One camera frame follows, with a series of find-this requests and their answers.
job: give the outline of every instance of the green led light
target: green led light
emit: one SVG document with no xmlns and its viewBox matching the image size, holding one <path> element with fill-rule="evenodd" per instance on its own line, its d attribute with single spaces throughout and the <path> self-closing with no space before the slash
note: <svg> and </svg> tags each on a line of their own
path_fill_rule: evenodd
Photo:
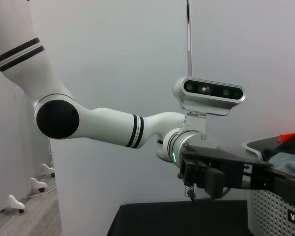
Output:
<svg viewBox="0 0 295 236">
<path fill-rule="evenodd" d="M 173 155 L 174 162 L 176 162 L 175 153 L 172 153 L 172 155 Z"/>
</svg>

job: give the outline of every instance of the black table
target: black table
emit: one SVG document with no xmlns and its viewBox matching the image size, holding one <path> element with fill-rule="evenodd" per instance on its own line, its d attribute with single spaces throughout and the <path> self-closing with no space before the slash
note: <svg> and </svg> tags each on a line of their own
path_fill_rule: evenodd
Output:
<svg viewBox="0 0 295 236">
<path fill-rule="evenodd" d="M 251 236 L 247 201 L 122 205 L 107 236 Z"/>
</svg>

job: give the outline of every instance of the gray cloth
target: gray cloth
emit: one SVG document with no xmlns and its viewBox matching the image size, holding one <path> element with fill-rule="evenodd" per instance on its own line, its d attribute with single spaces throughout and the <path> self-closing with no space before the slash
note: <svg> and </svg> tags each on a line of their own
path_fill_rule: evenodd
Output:
<svg viewBox="0 0 295 236">
<path fill-rule="evenodd" d="M 280 152 L 271 157 L 269 163 L 274 169 L 295 176 L 295 155 Z"/>
</svg>

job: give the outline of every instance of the floor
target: floor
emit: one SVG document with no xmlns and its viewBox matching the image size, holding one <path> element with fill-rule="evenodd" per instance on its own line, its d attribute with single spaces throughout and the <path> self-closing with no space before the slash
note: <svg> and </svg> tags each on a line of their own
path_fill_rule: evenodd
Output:
<svg viewBox="0 0 295 236">
<path fill-rule="evenodd" d="M 46 175 L 46 192 L 56 186 L 55 178 Z M 20 200 L 24 213 L 6 208 L 0 212 L 0 236 L 62 236 L 57 189 L 43 196 Z"/>
</svg>

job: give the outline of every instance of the white wall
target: white wall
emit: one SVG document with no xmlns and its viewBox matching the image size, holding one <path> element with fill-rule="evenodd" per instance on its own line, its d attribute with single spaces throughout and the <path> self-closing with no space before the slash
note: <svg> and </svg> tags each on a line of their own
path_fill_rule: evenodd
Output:
<svg viewBox="0 0 295 236">
<path fill-rule="evenodd" d="M 88 109 L 182 112 L 173 83 L 188 73 L 185 0 L 31 0 L 56 75 Z M 106 235 L 122 204 L 187 200 L 178 168 L 94 140 L 51 142 L 65 236 Z"/>
<path fill-rule="evenodd" d="M 0 210 L 8 196 L 30 191 L 30 178 L 50 163 L 48 140 L 33 122 L 33 108 L 24 92 L 0 72 Z"/>
<path fill-rule="evenodd" d="M 189 1 L 192 75 L 247 93 L 208 134 L 245 156 L 244 141 L 295 131 L 295 0 Z"/>
</svg>

